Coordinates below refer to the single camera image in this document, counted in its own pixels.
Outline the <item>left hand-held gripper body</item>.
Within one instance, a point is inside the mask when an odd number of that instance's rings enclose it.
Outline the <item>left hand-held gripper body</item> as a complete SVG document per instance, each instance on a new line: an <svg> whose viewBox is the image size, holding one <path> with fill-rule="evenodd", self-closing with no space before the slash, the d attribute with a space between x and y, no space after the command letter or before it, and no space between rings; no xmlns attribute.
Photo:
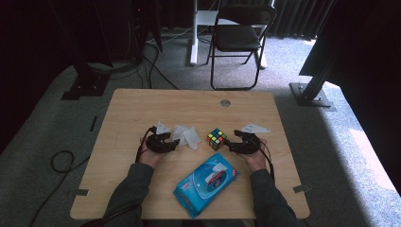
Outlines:
<svg viewBox="0 0 401 227"><path fill-rule="evenodd" d="M171 150L166 150L165 149L165 143L166 140L156 140L155 134L157 133L157 127L152 126L149 128L149 130L152 132L152 135L148 137L148 140L146 142L146 145L149 149L151 149L154 152L157 153L168 153Z"/></svg>

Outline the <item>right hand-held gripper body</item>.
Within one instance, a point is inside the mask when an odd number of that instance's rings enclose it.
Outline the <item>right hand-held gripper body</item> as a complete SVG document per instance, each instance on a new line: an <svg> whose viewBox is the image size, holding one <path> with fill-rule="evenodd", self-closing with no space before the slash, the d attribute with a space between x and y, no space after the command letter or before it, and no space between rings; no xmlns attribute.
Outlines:
<svg viewBox="0 0 401 227"><path fill-rule="evenodd" d="M242 142L240 143L240 153L253 154L260 149L260 139L257 134L270 132L270 129L255 125L254 123L250 123L247 126L243 127L241 131L248 132L251 135L249 137L240 137L242 140Z"/></svg>

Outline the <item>white wet wipe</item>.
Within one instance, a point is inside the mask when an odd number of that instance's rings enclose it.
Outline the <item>white wet wipe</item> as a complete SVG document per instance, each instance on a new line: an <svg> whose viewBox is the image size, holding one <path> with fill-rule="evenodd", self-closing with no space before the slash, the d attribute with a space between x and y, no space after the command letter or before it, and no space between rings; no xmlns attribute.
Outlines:
<svg viewBox="0 0 401 227"><path fill-rule="evenodd" d="M199 147L201 138L198 136L194 127L188 128L186 126L176 126L172 135L173 140L179 139L179 145L188 145L191 151L195 151Z"/></svg>

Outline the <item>multicoloured puzzle cube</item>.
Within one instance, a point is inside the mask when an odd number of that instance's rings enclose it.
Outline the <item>multicoloured puzzle cube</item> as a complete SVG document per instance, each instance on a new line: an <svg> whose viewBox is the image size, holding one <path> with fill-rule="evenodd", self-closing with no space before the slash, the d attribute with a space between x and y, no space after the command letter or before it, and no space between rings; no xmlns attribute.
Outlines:
<svg viewBox="0 0 401 227"><path fill-rule="evenodd" d="M219 128L215 128L211 131L207 137L206 142L210 148L214 151L219 150L223 146L223 141L227 138L227 135Z"/></svg>

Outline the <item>blue wet wipes pack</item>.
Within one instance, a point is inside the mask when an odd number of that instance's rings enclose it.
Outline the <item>blue wet wipes pack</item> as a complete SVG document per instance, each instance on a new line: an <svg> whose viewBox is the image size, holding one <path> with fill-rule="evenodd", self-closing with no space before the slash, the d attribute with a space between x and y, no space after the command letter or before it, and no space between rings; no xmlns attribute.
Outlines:
<svg viewBox="0 0 401 227"><path fill-rule="evenodd" d="M221 154L216 153L183 178L173 194L189 217L195 218L238 175L239 172Z"/></svg>

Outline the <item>person's left hand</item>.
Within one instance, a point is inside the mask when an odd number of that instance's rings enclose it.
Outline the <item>person's left hand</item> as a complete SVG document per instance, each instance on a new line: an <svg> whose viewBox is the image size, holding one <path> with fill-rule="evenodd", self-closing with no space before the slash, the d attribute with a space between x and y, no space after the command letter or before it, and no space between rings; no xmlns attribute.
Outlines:
<svg viewBox="0 0 401 227"><path fill-rule="evenodd" d="M148 165L155 169L166 155L164 153L157 153L149 149L146 143L141 145L138 152L137 163Z"/></svg>

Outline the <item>person's right hand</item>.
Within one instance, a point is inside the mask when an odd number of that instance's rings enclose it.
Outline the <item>person's right hand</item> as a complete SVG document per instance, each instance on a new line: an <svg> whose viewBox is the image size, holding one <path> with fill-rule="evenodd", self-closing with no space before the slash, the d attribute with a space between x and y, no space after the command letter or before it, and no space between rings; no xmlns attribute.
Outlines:
<svg viewBox="0 0 401 227"><path fill-rule="evenodd" d="M251 172L267 168L266 157L264 154L265 145L266 140L261 139L259 151L253 154L240 154L240 157L244 159Z"/></svg>

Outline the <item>black metal stand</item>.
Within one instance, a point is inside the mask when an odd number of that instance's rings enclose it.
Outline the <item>black metal stand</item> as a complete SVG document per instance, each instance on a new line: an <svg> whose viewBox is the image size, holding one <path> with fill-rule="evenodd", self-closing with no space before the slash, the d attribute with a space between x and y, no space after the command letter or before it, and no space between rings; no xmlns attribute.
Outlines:
<svg viewBox="0 0 401 227"><path fill-rule="evenodd" d="M103 96L110 74L101 74L93 70L81 50L73 28L61 12L59 0L45 0L57 24L55 30L59 41L70 62L77 72L77 77L62 100L79 100L82 96Z"/></svg>
<svg viewBox="0 0 401 227"><path fill-rule="evenodd" d="M300 75L306 73L312 79L309 83L291 82L289 85L299 106L323 108L327 112L337 110L325 95L323 85L332 75L342 50L342 44L328 48L316 42L300 72Z"/></svg>

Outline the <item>black folding chair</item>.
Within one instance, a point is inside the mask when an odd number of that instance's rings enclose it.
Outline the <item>black folding chair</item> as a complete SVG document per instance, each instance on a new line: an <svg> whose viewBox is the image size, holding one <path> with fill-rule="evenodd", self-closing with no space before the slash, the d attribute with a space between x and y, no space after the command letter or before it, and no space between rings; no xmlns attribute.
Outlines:
<svg viewBox="0 0 401 227"><path fill-rule="evenodd" d="M210 85L217 91L246 91L255 87L259 79L261 61L267 33L277 16L269 5L235 5L218 11L209 45L206 63L211 64ZM244 58L246 64L253 54L260 53L256 61L253 84L245 87L217 87L215 79L216 58Z"/></svg>

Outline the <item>dark equipment rack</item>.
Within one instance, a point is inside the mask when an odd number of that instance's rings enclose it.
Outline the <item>dark equipment rack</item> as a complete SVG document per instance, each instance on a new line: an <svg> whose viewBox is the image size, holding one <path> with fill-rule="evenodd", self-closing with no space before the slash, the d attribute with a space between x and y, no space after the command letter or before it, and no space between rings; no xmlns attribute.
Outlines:
<svg viewBox="0 0 401 227"><path fill-rule="evenodd" d="M163 51L159 0L94 0L109 58L141 60L148 35Z"/></svg>

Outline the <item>dark pleated curtain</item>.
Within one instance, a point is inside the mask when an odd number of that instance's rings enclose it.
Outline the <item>dark pleated curtain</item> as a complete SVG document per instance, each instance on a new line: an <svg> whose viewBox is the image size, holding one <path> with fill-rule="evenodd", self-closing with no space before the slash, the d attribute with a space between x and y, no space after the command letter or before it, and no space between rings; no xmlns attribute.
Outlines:
<svg viewBox="0 0 401 227"><path fill-rule="evenodd" d="M272 0L277 17L270 34L279 37L317 38L337 0Z"/></svg>

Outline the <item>black plain curtain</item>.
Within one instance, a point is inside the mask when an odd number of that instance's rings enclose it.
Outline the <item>black plain curtain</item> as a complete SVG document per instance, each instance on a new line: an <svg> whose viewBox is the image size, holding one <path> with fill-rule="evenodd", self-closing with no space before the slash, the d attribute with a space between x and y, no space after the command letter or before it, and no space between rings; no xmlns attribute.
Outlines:
<svg viewBox="0 0 401 227"><path fill-rule="evenodd" d="M0 0L0 153L71 65L46 0Z"/></svg>
<svg viewBox="0 0 401 227"><path fill-rule="evenodd" d="M401 0L336 0L301 73L342 89L401 194Z"/></svg>

